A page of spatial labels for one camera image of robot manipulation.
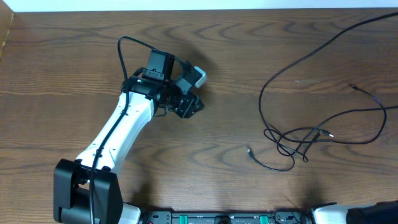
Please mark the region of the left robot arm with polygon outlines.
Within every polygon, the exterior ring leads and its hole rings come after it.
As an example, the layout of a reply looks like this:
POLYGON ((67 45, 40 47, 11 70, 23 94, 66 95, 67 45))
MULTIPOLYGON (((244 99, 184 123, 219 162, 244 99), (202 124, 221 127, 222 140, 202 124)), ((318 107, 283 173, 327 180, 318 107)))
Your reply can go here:
POLYGON ((189 118, 203 109, 192 93, 206 72, 179 61, 181 75, 171 78, 177 57, 153 49, 146 67, 126 77, 117 106, 93 142, 73 161, 61 159, 53 175, 53 218, 58 223, 140 222, 141 209, 125 203, 118 176, 138 134, 159 108, 189 118))

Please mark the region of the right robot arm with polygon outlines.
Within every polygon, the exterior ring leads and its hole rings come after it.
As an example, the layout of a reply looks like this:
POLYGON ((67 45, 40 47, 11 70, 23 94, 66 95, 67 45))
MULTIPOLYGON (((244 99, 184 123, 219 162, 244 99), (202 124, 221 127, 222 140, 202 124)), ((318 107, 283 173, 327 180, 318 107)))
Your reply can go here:
POLYGON ((397 201, 372 205, 331 203, 312 210, 317 224, 397 224, 397 201))

